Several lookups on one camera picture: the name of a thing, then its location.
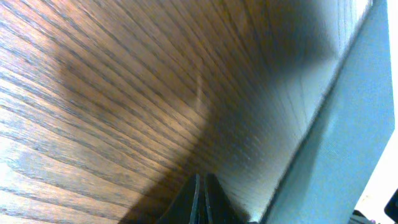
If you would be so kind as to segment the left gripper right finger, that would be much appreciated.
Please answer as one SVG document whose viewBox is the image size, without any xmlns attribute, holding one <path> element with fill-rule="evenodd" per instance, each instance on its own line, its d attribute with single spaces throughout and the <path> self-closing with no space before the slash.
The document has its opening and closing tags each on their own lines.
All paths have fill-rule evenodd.
<svg viewBox="0 0 398 224">
<path fill-rule="evenodd" d="M 207 224 L 246 224 L 236 213 L 216 175 L 205 176 L 205 222 Z"/>
</svg>

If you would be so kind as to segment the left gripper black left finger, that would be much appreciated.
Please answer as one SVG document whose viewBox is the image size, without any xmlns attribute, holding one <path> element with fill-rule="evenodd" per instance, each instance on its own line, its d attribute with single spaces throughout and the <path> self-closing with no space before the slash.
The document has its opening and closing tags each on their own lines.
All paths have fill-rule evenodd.
<svg viewBox="0 0 398 224">
<path fill-rule="evenodd" d="M 167 211 L 156 224 L 196 224 L 198 223 L 198 199 L 200 196 L 200 176 L 191 176 L 180 189 Z"/>
</svg>

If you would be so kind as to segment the dark green hinged box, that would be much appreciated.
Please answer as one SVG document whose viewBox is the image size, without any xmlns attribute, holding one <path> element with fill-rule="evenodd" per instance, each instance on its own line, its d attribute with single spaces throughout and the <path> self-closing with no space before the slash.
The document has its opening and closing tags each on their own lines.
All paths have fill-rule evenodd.
<svg viewBox="0 0 398 224">
<path fill-rule="evenodd" d="M 374 1 L 263 223 L 366 223 L 354 208 L 395 128 L 387 2 Z"/>
</svg>

